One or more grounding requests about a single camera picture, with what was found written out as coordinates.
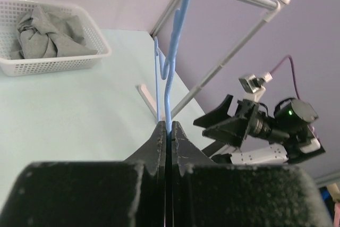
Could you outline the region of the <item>grey t shirt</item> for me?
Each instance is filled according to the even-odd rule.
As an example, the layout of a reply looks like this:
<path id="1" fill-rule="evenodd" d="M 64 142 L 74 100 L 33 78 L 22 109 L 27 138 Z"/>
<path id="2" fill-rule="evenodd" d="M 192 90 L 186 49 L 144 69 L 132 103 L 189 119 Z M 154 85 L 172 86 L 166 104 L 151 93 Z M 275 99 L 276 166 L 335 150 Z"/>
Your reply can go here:
<path id="1" fill-rule="evenodd" d="M 15 25 L 10 59 L 38 59 L 96 55 L 86 46 L 82 24 L 77 15 L 52 7 L 36 6 L 20 14 Z"/>

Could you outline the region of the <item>light blue plastic hanger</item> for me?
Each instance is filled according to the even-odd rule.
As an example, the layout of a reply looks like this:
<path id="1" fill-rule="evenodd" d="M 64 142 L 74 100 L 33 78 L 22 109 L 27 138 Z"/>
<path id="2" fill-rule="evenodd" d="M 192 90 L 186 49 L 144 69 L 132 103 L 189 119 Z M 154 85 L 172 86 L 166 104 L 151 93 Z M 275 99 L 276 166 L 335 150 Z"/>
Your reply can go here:
<path id="1" fill-rule="evenodd" d="M 189 8 L 190 0 L 182 0 L 181 6 L 174 13 L 173 29 L 169 43 L 169 49 L 166 55 L 159 48 L 158 39 L 154 40 L 155 57 L 159 58 L 160 76 L 162 80 L 166 81 L 164 91 L 164 110 L 165 110 L 165 123 L 168 133 L 172 130 L 172 116 L 170 105 L 170 93 L 175 74 L 176 54 L 179 46 L 179 41 L 184 26 L 186 13 Z"/>

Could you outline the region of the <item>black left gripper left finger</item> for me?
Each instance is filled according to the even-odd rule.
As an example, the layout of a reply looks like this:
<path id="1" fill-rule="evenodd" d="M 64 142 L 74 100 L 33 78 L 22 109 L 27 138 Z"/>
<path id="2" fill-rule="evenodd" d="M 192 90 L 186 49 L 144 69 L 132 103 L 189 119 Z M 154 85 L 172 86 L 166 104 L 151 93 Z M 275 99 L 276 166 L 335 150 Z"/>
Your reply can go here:
<path id="1" fill-rule="evenodd" d="M 165 122 L 124 161 L 28 164 L 1 226 L 165 226 Z"/>

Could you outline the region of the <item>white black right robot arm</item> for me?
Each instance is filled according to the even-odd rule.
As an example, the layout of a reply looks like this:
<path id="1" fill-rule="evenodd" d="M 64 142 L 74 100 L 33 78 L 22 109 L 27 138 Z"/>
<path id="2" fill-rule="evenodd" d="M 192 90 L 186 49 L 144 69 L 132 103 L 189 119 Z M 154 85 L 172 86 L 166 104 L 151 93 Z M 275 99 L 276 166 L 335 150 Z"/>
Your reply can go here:
<path id="1" fill-rule="evenodd" d="M 195 126 L 203 128 L 204 137 L 236 148 L 240 148 L 248 136 L 262 139 L 283 146 L 291 164 L 325 152 L 310 126 L 318 114 L 309 103 L 286 98 L 276 105 L 274 115 L 269 116 L 260 110 L 262 103 L 243 99 L 230 116 L 227 112 L 232 99 L 232 95 L 227 95 L 216 109 L 194 120 Z"/>

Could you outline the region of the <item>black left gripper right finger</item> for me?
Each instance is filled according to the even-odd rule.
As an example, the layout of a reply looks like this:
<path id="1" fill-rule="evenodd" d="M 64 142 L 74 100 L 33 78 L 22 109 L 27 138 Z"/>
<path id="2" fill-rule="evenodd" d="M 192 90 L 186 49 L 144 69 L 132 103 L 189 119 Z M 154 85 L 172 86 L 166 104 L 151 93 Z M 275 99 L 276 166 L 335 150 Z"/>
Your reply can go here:
<path id="1" fill-rule="evenodd" d="M 332 226 L 313 179 L 284 164 L 217 164 L 172 124 L 174 226 Z"/>

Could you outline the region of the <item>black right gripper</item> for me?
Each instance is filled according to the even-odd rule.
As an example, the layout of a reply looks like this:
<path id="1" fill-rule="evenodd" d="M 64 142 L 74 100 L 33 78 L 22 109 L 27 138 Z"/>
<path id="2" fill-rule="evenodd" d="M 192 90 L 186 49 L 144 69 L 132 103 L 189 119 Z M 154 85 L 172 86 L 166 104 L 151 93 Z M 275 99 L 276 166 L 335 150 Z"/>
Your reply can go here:
<path id="1" fill-rule="evenodd" d="M 193 121 L 193 125 L 205 128 L 204 137 L 220 141 L 232 147 L 241 147 L 247 136 L 268 140 L 268 108 L 263 103 L 238 100 L 235 117 L 228 115 L 232 95 L 227 95 L 214 110 Z"/>

